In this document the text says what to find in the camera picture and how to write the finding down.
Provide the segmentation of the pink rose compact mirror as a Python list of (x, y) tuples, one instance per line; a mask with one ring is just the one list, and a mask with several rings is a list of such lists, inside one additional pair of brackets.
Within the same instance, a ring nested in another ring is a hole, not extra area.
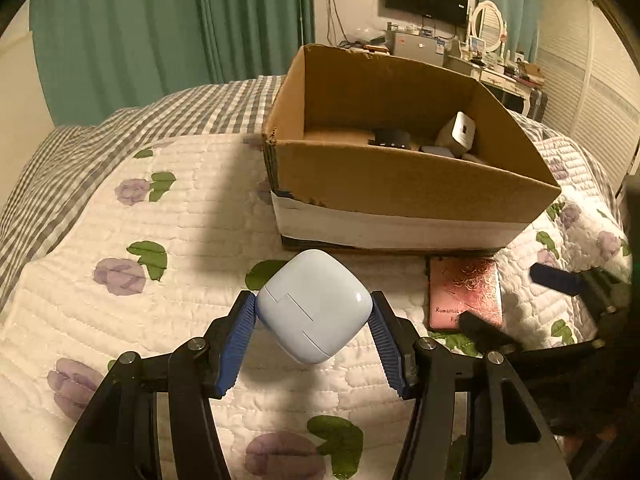
[(428, 326), (433, 330), (456, 330), (464, 312), (472, 312), (492, 325), (502, 325), (497, 263), (489, 258), (432, 257)]

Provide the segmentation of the light blue earbuds case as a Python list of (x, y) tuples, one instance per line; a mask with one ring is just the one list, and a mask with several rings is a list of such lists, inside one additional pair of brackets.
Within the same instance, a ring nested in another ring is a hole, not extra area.
[(372, 304), (370, 292), (346, 266), (326, 252), (308, 249), (262, 286), (256, 311), (289, 356), (318, 364), (359, 333)]

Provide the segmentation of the grey UGREEN power bank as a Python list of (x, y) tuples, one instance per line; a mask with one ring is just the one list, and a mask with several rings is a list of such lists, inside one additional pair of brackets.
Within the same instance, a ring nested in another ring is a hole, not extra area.
[(450, 151), (449, 148), (444, 148), (443, 146), (437, 145), (422, 145), (419, 148), (420, 153), (431, 154), (436, 156), (444, 156), (449, 158), (454, 158), (454, 154)]

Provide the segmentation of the white charger block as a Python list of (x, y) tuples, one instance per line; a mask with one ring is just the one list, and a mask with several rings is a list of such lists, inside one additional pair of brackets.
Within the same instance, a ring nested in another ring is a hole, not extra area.
[(439, 130), (435, 145), (439, 148), (446, 148), (454, 157), (461, 157), (472, 148), (475, 129), (475, 122), (471, 117), (463, 112), (457, 112)]

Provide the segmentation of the dark grey suitcase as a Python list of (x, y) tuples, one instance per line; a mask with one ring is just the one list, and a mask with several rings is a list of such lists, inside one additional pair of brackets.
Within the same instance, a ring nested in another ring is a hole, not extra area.
[(540, 89), (533, 88), (529, 92), (529, 108), (527, 117), (533, 119), (535, 122), (542, 122), (547, 104), (547, 93)]

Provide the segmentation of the brown cardboard box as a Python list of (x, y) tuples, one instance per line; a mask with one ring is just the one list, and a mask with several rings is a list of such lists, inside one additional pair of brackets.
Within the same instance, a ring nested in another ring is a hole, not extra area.
[[(461, 157), (420, 153), (463, 112)], [(369, 145), (410, 133), (410, 150)], [(534, 144), (475, 79), (431, 64), (307, 44), (262, 130), (285, 240), (383, 252), (495, 252), (560, 195)]]

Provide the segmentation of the white louvred wardrobe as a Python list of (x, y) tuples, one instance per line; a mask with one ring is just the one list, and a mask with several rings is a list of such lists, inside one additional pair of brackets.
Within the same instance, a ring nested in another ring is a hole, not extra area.
[(542, 122), (590, 151), (619, 190), (637, 167), (638, 70), (592, 0), (541, 0), (538, 25)]

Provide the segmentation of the black small device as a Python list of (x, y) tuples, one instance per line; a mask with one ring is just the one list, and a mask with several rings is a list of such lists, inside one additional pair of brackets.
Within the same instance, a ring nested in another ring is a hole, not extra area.
[(374, 129), (374, 138), (368, 141), (369, 145), (380, 146), (381, 148), (400, 148), (410, 150), (410, 133), (399, 129)]

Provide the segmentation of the white dressing table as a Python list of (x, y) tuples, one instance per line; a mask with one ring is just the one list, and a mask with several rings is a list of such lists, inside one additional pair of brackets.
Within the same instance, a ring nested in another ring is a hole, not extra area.
[(448, 53), (444, 54), (444, 64), (448, 70), (470, 76), (477, 80), (501, 102), (501, 104), (512, 112), (520, 113), (526, 117), (530, 116), (532, 104), (530, 96), (532, 92), (525, 84), (520, 84), (514, 78), (498, 74), (488, 68), (480, 67), (462, 58), (455, 58)]

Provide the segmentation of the grey checked bed sheet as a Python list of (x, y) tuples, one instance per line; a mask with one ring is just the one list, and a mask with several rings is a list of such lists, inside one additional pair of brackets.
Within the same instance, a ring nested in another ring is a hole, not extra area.
[(1, 299), (9, 300), (27, 263), (53, 250), (91, 195), (125, 158), (178, 136), (262, 131), (280, 76), (181, 90), (122, 108), (97, 126), (52, 130), (23, 167), (1, 209)]

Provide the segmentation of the grey small refrigerator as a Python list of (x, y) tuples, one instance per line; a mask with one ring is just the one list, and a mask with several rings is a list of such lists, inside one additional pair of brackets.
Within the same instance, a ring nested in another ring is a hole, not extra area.
[(388, 30), (386, 32), (386, 46), (391, 55), (400, 58), (408, 58), (435, 66), (444, 65), (445, 43), (437, 38)]

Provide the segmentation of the white oval mirror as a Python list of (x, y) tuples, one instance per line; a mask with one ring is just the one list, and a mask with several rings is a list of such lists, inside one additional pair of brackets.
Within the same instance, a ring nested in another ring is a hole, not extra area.
[(475, 7), (469, 26), (470, 36), (482, 40), (486, 52), (496, 53), (502, 48), (506, 40), (506, 21), (493, 1), (484, 0)]

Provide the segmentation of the large teal curtain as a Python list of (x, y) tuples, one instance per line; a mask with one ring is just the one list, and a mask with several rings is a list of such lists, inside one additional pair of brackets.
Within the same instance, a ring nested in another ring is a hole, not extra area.
[(202, 84), (286, 72), (314, 39), (311, 0), (30, 0), (44, 98), (55, 125)]

